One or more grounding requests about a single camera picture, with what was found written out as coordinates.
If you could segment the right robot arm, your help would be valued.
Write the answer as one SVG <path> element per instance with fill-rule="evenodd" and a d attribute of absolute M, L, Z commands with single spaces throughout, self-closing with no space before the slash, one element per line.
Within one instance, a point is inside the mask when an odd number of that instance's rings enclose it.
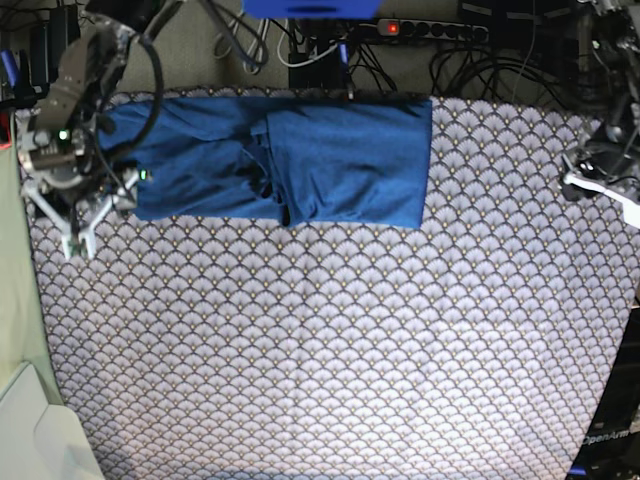
<path fill-rule="evenodd" d="M 179 1 L 88 2 L 92 28 L 61 55 L 58 77 L 39 102 L 38 115 L 16 128 L 17 158 L 27 175 L 22 194 L 58 228 L 66 258 L 93 258 L 99 223 L 112 211 L 137 205 L 137 185 L 149 174 L 130 156 L 155 126 L 164 93 L 153 42 L 181 6 Z M 100 134 L 116 130 L 107 106 L 134 43 L 152 66 L 150 112 L 132 139 L 103 148 Z"/>

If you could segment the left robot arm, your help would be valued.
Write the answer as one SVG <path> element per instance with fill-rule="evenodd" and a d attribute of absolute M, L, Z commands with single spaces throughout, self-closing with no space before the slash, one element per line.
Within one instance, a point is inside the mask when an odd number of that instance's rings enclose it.
<path fill-rule="evenodd" d="M 581 17 L 590 55 L 602 67 L 600 100 L 578 105 L 601 118 L 594 133 L 562 155 L 560 177 L 566 200 L 605 196 L 622 208 L 625 223 L 639 226 L 639 3 L 584 1 Z"/>

